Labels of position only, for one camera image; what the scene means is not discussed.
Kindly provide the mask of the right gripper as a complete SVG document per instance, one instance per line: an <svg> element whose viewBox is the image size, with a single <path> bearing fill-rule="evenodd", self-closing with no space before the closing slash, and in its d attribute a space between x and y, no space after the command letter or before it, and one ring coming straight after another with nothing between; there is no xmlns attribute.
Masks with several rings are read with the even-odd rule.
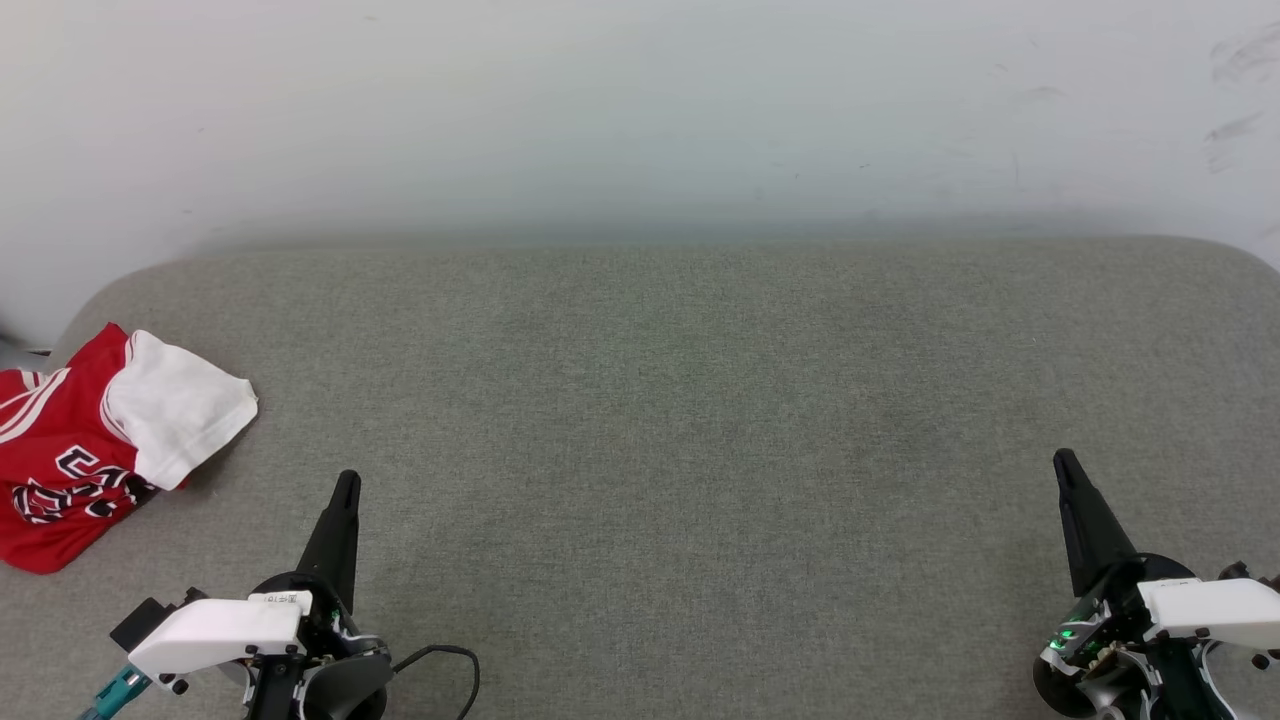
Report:
<svg viewBox="0 0 1280 720"><path fill-rule="evenodd" d="M1143 639L1151 620L1137 585L1196 577L1164 556L1137 555L1073 450L1057 450L1053 469L1078 600L1043 648L1044 703L1071 720L1216 720L1207 632Z"/></svg>

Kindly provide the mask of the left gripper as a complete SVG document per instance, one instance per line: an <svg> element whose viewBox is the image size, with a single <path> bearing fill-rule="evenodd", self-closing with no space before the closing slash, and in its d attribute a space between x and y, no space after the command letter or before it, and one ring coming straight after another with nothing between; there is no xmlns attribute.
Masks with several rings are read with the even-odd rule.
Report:
<svg viewBox="0 0 1280 720"><path fill-rule="evenodd" d="M349 614L355 611L361 486L356 470L343 470L296 571L273 577L253 591L308 591L314 606L301 623L302 650L244 660L244 720L383 719L390 651L381 637L362 633Z"/></svg>

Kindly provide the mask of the red and white jersey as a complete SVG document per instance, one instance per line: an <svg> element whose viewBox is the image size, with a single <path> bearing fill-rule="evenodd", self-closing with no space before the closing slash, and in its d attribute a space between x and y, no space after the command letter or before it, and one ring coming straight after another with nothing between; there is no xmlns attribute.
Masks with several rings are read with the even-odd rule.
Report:
<svg viewBox="0 0 1280 720"><path fill-rule="evenodd" d="M0 562L60 571L257 414L248 380L116 324L55 372L0 372Z"/></svg>

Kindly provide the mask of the black connector block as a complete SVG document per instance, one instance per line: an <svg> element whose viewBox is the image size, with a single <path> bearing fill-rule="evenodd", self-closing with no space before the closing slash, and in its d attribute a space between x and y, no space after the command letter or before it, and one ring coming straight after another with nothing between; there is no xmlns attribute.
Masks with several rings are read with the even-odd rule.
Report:
<svg viewBox="0 0 1280 720"><path fill-rule="evenodd" d="M157 600L148 597L116 624L110 630L109 637L123 651L132 653L178 609L198 600L206 600L207 597L206 593L195 587L188 588L186 597L179 603L161 605Z"/></svg>

